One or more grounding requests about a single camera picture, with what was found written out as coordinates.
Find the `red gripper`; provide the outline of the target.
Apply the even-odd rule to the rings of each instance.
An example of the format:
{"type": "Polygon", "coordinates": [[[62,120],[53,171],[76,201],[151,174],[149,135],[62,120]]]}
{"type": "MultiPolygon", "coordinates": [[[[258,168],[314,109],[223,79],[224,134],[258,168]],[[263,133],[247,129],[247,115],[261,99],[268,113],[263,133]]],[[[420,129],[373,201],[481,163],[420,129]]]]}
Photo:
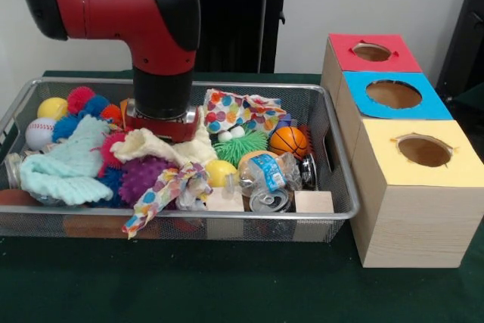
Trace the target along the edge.
{"type": "Polygon", "coordinates": [[[188,110],[183,116],[170,120],[140,116],[136,111],[126,111],[126,126],[131,129],[147,129],[159,138],[172,142],[191,141],[197,130],[200,113],[188,110]]]}

